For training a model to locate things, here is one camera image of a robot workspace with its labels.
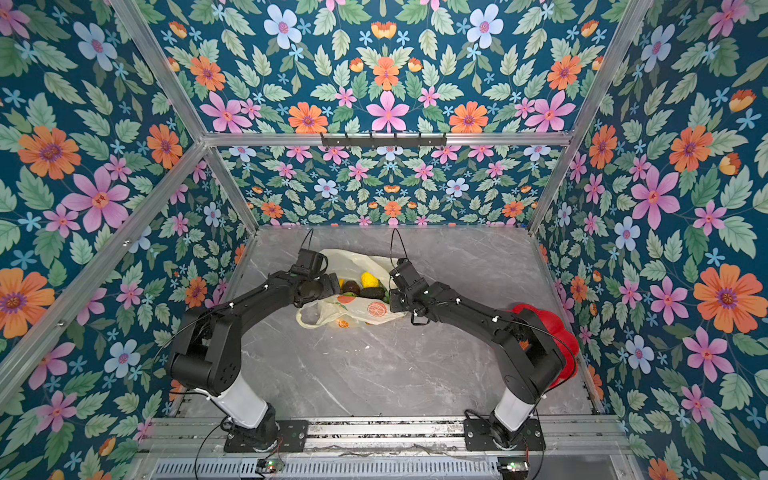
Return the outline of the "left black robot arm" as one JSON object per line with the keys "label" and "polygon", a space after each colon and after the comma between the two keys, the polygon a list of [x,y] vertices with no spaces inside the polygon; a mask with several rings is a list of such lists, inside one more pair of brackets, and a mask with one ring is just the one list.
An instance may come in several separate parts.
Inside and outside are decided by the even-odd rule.
{"label": "left black robot arm", "polygon": [[275,408],[241,373],[244,334],[283,308],[302,308],[339,294],[338,277],[328,268],[326,255],[302,248],[289,270],[269,274],[261,285],[233,300],[185,312],[165,370],[225,414],[234,446],[268,451],[279,441]]}

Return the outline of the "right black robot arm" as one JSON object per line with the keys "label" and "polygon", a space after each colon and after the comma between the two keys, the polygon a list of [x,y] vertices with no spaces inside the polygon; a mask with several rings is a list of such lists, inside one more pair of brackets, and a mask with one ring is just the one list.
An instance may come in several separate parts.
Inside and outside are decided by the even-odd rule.
{"label": "right black robot arm", "polygon": [[575,372],[574,350],[546,327],[538,310],[481,304],[447,284],[428,282],[407,258],[394,264],[390,279],[395,310],[455,327],[493,350],[505,390],[486,425],[496,446],[516,446],[545,393]]}

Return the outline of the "yellow plastic fruit-print bag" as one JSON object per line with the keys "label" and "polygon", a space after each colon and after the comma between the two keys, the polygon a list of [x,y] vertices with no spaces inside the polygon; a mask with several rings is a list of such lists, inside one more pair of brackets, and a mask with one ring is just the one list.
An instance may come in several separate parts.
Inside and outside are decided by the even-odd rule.
{"label": "yellow plastic fruit-print bag", "polygon": [[327,258],[327,272],[336,276],[339,292],[301,307],[295,316],[299,326],[376,326],[408,317],[390,306],[391,258],[342,249],[324,249],[321,254]]}

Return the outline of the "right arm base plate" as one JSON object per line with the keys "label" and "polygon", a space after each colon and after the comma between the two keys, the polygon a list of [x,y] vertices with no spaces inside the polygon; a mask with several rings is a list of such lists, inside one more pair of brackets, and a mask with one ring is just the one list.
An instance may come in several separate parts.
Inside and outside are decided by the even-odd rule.
{"label": "right arm base plate", "polygon": [[493,415],[483,416],[475,410],[466,409],[462,425],[468,451],[546,450],[541,422],[536,417],[527,418],[517,430],[509,430]]}

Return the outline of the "red flower-shaped plate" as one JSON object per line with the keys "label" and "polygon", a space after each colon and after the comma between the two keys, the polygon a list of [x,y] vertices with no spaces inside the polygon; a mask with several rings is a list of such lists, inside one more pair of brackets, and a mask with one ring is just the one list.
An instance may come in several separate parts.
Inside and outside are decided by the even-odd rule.
{"label": "red flower-shaped plate", "polygon": [[559,348],[565,359],[565,366],[554,380],[549,390],[558,388],[561,384],[573,378],[578,373],[577,356],[580,352],[578,341],[575,335],[564,325],[562,319],[552,311],[539,309],[531,304],[516,303],[511,312],[522,316],[524,313],[531,313],[540,320],[547,332],[553,337],[555,345]]}

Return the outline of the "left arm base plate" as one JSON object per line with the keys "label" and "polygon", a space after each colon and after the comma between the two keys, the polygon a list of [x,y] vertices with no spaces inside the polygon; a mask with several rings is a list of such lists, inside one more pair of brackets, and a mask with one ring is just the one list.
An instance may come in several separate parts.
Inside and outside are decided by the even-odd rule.
{"label": "left arm base plate", "polygon": [[257,428],[233,425],[226,429],[226,453],[299,453],[308,439],[305,420],[266,420]]}

